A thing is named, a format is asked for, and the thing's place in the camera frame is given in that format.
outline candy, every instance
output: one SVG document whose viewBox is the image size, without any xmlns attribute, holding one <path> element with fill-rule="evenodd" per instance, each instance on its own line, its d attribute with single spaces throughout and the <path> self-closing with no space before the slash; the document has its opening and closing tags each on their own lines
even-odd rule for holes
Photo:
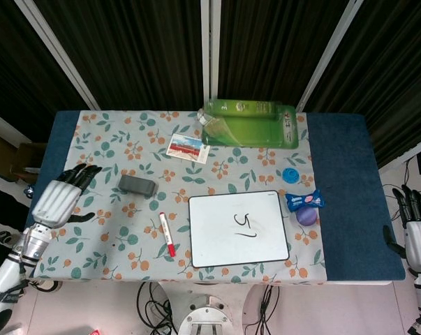
<svg viewBox="0 0 421 335">
<path fill-rule="evenodd" d="M 314 208 L 302 207 L 297 210 L 296 217 L 301 225 L 313 225 L 317 220 L 317 213 Z"/>
<path fill-rule="evenodd" d="M 320 195 L 320 190 L 315 190 L 308 195 L 294 195 L 290 193 L 285 194 L 286 202 L 290 211 L 297 211 L 299 208 L 310 207 L 324 207 L 325 201 Z"/>
</svg>

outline floral tablecloth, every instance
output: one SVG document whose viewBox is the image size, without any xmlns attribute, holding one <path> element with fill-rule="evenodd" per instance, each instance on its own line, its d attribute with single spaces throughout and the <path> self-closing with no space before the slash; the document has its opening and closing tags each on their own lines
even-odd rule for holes
<svg viewBox="0 0 421 335">
<path fill-rule="evenodd" d="M 283 199 L 286 192 L 307 194 L 316 189 L 306 115 L 298 114 L 297 123 L 297 149 L 212 147 L 202 165 L 165 154 L 173 133 L 200 137 L 196 112 L 82 111 L 65 169 L 83 162 L 103 167 L 74 211 L 96 215 L 89 222 L 68 223 L 52 232 L 34 276 L 276 285 L 326 281 L 319 220 L 311 227 L 299 225 Z M 281 178 L 286 167 L 299 171 L 296 184 Z M 157 193 L 147 199 L 119 190 L 122 174 L 155 180 Z M 189 197 L 264 190 L 276 190 L 281 196 L 290 258 L 193 268 Z M 161 211 L 172 230 L 174 258 L 168 254 L 158 218 Z"/>
</svg>

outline whiteboard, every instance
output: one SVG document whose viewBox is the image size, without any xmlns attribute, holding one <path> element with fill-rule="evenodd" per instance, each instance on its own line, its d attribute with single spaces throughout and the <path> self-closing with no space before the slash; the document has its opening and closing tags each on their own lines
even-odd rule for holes
<svg viewBox="0 0 421 335">
<path fill-rule="evenodd" d="M 276 191 L 191 197 L 189 211 L 194 267 L 289 258 Z"/>
</svg>

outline robotic hand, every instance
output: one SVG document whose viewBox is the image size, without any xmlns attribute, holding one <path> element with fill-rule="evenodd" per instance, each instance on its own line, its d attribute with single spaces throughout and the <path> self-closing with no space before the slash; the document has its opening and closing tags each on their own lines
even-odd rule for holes
<svg viewBox="0 0 421 335">
<path fill-rule="evenodd" d="M 10 320 L 13 304 L 27 286 L 27 277 L 34 270 L 51 238 L 51 231 L 66 222 L 85 222 L 94 213 L 71 215 L 81 193 L 101 167 L 86 164 L 61 173 L 52 180 L 37 202 L 32 215 L 35 223 L 27 228 L 0 267 L 0 331 Z"/>
<path fill-rule="evenodd" d="M 402 258 L 407 259 L 409 271 L 414 276 L 415 289 L 418 300 L 418 310 L 421 313 L 421 195 L 417 191 L 412 191 L 407 186 L 401 187 L 404 195 L 393 188 L 393 194 L 399 205 L 399 213 L 404 228 L 404 241 L 406 247 L 398 245 L 392 238 L 390 228 L 384 226 L 384 239 L 387 245 Z M 408 330 L 409 334 L 419 334 L 421 327 L 421 314 L 413 326 Z"/>
</svg>

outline handwriting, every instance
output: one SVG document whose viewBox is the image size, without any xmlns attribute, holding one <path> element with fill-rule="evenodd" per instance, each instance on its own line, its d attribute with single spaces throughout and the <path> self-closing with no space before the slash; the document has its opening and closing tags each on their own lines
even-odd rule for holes
<svg viewBox="0 0 421 335">
<path fill-rule="evenodd" d="M 246 225 L 246 223 L 247 223 L 247 226 L 249 227 L 249 229 L 251 229 L 251 223 L 249 222 L 249 218 L 247 217 L 249 215 L 249 213 L 248 214 L 246 214 L 245 216 L 244 216 L 244 222 L 243 223 L 241 223 L 241 222 L 239 222 L 238 220 L 237 220 L 237 214 L 235 214 L 234 216 L 233 216 L 233 219 L 235 220 L 235 222 L 238 224 L 238 225 L 242 225 L 242 226 L 244 226 L 244 225 Z M 241 232 L 236 232 L 235 233 L 235 235 L 242 235 L 242 236 L 246 236 L 246 237 L 257 237 L 257 233 L 255 232 L 253 235 L 250 235 L 250 234 L 243 234 L 243 233 L 241 233 Z"/>
</svg>

